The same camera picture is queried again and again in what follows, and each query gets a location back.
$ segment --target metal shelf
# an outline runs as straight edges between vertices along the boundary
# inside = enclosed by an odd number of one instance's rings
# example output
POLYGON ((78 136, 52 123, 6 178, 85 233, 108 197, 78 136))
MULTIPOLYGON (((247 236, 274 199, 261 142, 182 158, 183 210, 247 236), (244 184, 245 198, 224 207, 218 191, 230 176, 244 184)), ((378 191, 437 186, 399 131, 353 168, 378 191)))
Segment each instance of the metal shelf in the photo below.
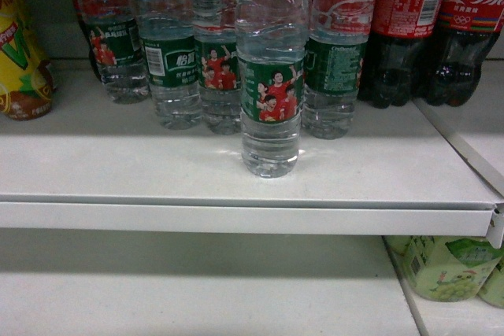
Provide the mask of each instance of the metal shelf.
POLYGON ((499 196, 418 108, 359 102, 350 133, 302 134, 295 170, 260 179, 240 137, 169 131, 115 105, 90 70, 57 72, 53 111, 0 119, 0 227, 485 235, 499 196))

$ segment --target clear plastic bottle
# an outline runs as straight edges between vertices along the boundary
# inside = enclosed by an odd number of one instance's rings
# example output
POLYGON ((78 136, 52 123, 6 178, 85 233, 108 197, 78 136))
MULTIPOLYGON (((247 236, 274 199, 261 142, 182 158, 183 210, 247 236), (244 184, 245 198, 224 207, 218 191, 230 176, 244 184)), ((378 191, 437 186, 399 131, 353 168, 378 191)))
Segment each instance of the clear plastic bottle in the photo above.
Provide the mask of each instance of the clear plastic bottle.
POLYGON ((131 0, 77 0, 107 94, 119 104, 149 95, 131 0))
POLYGON ((193 0, 203 120, 223 135, 241 130, 235 9, 236 0, 193 0))
POLYGON ((243 162, 255 175, 286 175, 299 153, 308 0, 238 0, 243 162))
POLYGON ((191 0, 135 0, 149 86, 161 124, 188 129, 200 123, 191 0))
POLYGON ((302 124, 317 138, 341 138, 350 128, 373 5, 313 0, 302 124))

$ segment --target cola bottle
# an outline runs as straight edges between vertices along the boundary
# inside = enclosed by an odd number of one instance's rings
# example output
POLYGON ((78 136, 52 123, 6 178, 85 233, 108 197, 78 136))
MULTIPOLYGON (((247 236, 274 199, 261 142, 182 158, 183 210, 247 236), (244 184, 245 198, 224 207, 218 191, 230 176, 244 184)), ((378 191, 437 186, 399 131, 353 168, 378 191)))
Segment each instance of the cola bottle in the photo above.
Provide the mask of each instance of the cola bottle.
POLYGON ((460 106, 471 98, 503 24, 504 0, 443 0, 421 70, 428 104, 460 106))
POLYGON ((405 105, 413 67, 434 30, 442 0, 376 0, 361 83, 377 108, 405 105))

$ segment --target coca-cola label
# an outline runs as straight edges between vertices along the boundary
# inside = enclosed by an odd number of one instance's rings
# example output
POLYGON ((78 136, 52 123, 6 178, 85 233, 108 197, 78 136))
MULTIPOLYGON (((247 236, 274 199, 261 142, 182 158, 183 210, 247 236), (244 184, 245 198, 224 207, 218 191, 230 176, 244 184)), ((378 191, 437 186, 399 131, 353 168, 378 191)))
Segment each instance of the coca-cola label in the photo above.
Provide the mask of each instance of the coca-cola label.
POLYGON ((312 23, 342 33, 368 34, 374 0, 313 0, 312 23))
POLYGON ((371 29, 404 39, 429 37, 442 0, 376 0, 371 29))
POLYGON ((501 31, 504 0, 444 0, 439 24, 460 31, 501 31))

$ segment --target white shelf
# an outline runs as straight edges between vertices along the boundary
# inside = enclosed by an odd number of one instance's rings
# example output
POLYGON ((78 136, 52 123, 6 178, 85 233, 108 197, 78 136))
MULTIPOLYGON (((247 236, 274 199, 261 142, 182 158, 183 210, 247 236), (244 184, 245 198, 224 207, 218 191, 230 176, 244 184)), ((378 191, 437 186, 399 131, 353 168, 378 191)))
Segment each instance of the white shelf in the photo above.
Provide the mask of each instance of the white shelf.
POLYGON ((295 170, 261 179, 239 135, 166 130, 89 69, 57 78, 50 114, 0 119, 0 227, 485 235, 498 201, 412 103, 359 102, 349 135, 303 134, 295 170))
POLYGON ((3 334, 418 335, 380 237, 5 230, 0 245, 3 334))
MULTIPOLYGON (((402 259, 397 253, 391 258, 395 266, 402 259)), ((504 310, 489 305, 479 297, 460 302, 429 301, 416 294, 398 271, 401 286, 422 336, 502 336, 504 310)))
POLYGON ((502 61, 486 61, 480 84, 461 107, 416 104, 449 143, 504 196, 502 61))

